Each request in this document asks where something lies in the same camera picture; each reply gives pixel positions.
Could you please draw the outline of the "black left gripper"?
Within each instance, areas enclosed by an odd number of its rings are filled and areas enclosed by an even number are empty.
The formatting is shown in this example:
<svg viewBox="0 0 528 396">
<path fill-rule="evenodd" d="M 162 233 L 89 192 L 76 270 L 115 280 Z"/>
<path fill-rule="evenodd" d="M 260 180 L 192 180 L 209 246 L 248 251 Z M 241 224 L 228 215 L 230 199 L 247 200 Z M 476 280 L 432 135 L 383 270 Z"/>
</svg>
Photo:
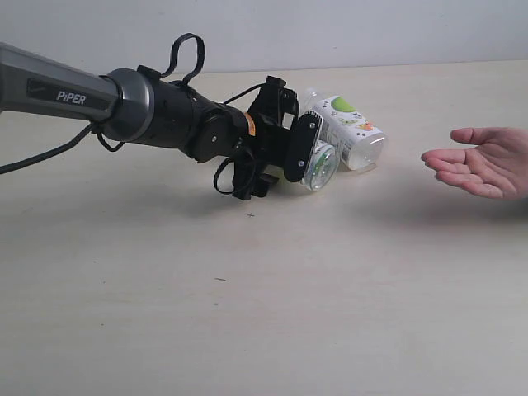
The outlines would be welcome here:
<svg viewBox="0 0 528 396">
<path fill-rule="evenodd" d="M 268 76 L 250 105 L 247 115 L 253 122 L 243 141 L 244 153 L 235 160 L 232 196 L 240 200 L 263 198 L 280 178 L 273 175 L 284 165 L 289 182 L 304 177 L 318 141 L 322 118 L 307 111 L 299 119 L 299 102 L 295 91 L 280 78 Z M 285 115 L 293 116 L 290 130 L 283 126 Z"/>
</svg>

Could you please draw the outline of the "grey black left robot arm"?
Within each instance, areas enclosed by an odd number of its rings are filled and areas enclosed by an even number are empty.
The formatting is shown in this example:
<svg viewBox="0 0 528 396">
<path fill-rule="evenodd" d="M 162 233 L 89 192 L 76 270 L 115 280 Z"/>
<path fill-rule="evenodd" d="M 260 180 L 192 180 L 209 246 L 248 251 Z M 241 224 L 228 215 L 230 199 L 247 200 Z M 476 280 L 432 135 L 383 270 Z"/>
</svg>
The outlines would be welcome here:
<svg viewBox="0 0 528 396">
<path fill-rule="evenodd" d="M 1 108 L 85 120 L 109 151 L 125 144 L 176 149 L 198 163 L 222 158 L 233 165 L 229 194 L 240 200 L 263 197 L 277 179 L 304 179 L 318 143 L 319 119 L 302 114 L 296 93 L 284 80 L 268 77 L 254 87 L 246 111 L 216 102 L 191 85 L 191 75 L 171 80 L 169 72 L 146 66 L 92 75 L 32 54 L 1 46 Z"/>
</svg>

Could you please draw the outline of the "person's open hand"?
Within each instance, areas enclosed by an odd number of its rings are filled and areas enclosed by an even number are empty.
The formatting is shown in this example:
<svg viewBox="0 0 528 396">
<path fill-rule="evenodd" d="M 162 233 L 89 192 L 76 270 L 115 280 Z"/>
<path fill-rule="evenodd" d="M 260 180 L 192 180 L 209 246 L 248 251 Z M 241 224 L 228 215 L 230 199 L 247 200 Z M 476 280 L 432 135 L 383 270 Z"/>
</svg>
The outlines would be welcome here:
<svg viewBox="0 0 528 396">
<path fill-rule="evenodd" d="M 470 148 L 425 152 L 421 160 L 435 179 L 471 195 L 492 200 L 527 197 L 527 131 L 512 127 L 468 127 L 450 138 Z"/>
</svg>

